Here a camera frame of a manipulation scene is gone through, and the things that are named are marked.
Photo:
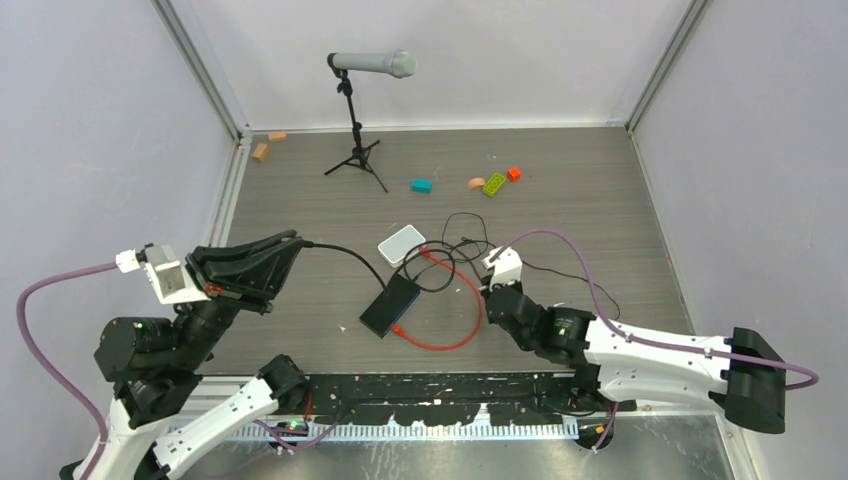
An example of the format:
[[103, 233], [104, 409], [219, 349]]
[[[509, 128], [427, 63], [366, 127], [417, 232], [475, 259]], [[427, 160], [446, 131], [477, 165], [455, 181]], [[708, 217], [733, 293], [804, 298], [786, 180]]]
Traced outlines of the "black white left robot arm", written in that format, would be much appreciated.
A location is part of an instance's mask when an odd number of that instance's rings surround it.
[[242, 425], [298, 412], [304, 373], [278, 355], [235, 394], [175, 432], [169, 425], [200, 385], [200, 367], [243, 311], [267, 314], [308, 242], [284, 231], [235, 247], [195, 248], [179, 259], [166, 245], [120, 253], [124, 273], [142, 269], [174, 319], [117, 317], [104, 327], [94, 358], [113, 386], [105, 437], [64, 466], [63, 479], [177, 479]]

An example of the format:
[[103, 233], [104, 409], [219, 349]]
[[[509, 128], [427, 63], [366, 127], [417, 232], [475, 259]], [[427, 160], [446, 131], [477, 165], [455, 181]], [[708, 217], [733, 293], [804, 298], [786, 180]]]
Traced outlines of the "white router box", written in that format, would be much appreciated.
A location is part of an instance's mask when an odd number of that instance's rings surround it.
[[392, 268], [398, 268], [406, 255], [425, 241], [425, 237], [413, 225], [405, 225], [380, 242], [377, 251]]

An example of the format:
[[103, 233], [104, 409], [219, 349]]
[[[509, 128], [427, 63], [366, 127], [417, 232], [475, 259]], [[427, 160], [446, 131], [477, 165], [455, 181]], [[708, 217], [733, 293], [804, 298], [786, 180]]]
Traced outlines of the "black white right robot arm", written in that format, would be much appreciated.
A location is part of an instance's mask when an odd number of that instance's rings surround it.
[[756, 331], [698, 337], [617, 323], [592, 312], [543, 307], [520, 282], [482, 289], [487, 319], [523, 351], [573, 370], [571, 397], [584, 410], [650, 400], [715, 406], [731, 423], [765, 434], [785, 431], [786, 373]]

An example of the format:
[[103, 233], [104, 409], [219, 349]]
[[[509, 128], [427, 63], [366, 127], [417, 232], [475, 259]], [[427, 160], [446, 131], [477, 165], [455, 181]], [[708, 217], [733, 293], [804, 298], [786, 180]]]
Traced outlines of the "black network switch blue ports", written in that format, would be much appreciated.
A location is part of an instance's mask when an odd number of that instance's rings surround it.
[[384, 338], [421, 293], [420, 286], [402, 274], [394, 274], [386, 287], [360, 315], [360, 322]]

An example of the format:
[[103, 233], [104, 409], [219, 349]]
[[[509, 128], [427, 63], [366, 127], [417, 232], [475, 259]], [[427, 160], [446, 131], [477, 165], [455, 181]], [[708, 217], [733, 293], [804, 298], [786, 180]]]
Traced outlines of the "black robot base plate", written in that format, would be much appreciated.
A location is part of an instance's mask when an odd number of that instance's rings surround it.
[[608, 414], [612, 402], [565, 373], [271, 374], [276, 414], [308, 412], [319, 424], [466, 426], [486, 412], [495, 426], [552, 425]]

